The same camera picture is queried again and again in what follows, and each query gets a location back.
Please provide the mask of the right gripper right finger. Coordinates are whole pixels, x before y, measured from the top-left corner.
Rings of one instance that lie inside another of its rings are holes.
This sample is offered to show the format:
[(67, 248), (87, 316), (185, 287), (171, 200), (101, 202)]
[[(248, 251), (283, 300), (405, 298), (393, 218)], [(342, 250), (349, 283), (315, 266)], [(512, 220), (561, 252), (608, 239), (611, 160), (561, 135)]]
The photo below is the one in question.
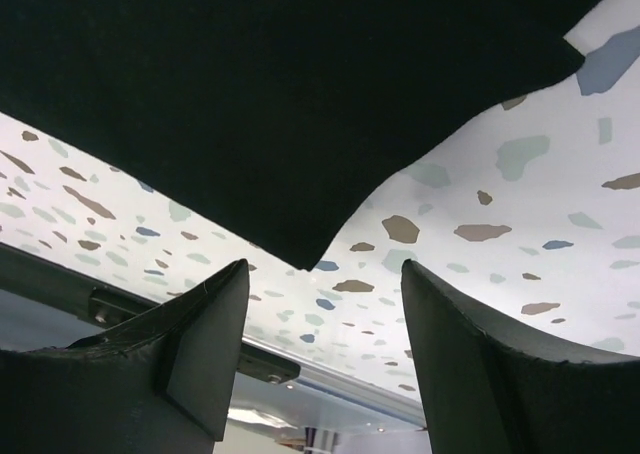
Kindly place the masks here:
[(413, 260), (401, 292), (433, 452), (638, 452), (638, 358), (535, 329)]

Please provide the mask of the black t shirt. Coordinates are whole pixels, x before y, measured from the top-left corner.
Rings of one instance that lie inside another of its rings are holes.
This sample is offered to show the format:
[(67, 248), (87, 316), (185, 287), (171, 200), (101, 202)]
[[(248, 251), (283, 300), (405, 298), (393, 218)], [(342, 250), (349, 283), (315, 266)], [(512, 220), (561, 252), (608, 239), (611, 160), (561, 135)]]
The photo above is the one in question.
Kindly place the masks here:
[(1, 0), (1, 110), (298, 269), (602, 0)]

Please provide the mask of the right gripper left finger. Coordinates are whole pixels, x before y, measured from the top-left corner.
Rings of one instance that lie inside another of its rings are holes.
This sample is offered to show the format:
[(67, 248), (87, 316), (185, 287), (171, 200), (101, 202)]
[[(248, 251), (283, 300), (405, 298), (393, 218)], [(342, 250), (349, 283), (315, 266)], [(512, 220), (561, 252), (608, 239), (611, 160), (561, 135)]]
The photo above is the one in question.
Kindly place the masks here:
[(5, 453), (210, 453), (240, 357), (249, 269), (64, 348), (1, 354)]

